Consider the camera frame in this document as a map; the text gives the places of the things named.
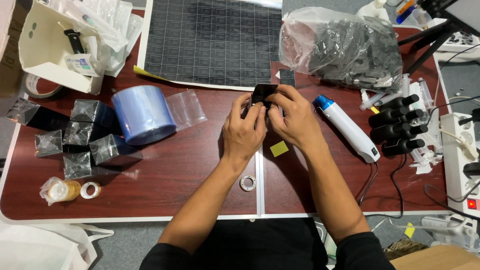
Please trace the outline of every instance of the white paper bag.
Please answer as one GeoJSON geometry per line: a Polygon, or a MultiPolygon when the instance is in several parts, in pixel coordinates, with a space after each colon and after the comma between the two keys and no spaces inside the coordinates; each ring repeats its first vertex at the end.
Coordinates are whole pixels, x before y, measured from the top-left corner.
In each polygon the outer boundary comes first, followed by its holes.
{"type": "Polygon", "coordinates": [[[97,257],[92,241],[113,234],[85,224],[0,223],[0,270],[87,270],[97,257]]]}

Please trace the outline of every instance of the person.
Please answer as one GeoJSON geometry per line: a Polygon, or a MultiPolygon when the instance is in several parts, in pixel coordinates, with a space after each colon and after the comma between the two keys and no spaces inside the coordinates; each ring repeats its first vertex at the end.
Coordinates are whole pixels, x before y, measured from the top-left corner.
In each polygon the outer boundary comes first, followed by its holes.
{"type": "MultiPolygon", "coordinates": [[[[237,98],[223,127],[224,155],[168,223],[140,270],[326,269],[328,257],[313,218],[216,221],[232,185],[265,138],[265,106],[241,110],[237,98]]],[[[273,130],[307,162],[318,216],[337,245],[338,270],[394,270],[350,192],[321,136],[310,103],[293,87],[268,96],[273,130]],[[278,106],[284,110],[280,116],[278,106]]]]}

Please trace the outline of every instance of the red switch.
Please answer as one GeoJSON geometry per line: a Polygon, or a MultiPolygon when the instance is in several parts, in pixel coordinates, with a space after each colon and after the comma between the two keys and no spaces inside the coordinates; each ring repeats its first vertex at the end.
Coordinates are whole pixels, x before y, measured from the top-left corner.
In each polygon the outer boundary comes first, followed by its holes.
{"type": "Polygon", "coordinates": [[[468,209],[477,209],[477,202],[474,199],[467,199],[467,207],[468,209]]]}

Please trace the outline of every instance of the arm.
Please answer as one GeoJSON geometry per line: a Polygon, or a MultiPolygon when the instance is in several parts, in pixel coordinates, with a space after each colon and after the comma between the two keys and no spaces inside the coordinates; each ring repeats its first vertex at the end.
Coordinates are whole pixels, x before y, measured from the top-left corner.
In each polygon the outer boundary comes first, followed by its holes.
{"type": "Polygon", "coordinates": [[[244,120],[240,118],[249,97],[245,94],[233,102],[223,127],[223,157],[173,216],[158,243],[171,244],[192,254],[210,234],[230,188],[265,138],[265,106],[261,102],[250,108],[244,120]]]}
{"type": "Polygon", "coordinates": [[[367,220],[330,154],[310,103],[287,85],[279,85],[266,100],[273,102],[268,116],[275,132],[295,145],[307,161],[315,208],[335,243],[349,235],[369,232],[367,220]],[[284,119],[274,109],[277,105],[283,108],[284,119]]]}

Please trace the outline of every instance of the black shirt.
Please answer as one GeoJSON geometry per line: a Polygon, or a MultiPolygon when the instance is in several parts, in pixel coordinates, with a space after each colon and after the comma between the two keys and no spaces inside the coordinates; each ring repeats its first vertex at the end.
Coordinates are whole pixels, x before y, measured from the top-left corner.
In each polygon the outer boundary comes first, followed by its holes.
{"type": "MultiPolygon", "coordinates": [[[[371,232],[342,240],[336,259],[336,270],[395,270],[371,232]]],[[[217,221],[193,255],[173,245],[156,244],[140,270],[325,270],[327,262],[312,218],[235,220],[217,221]]]]}

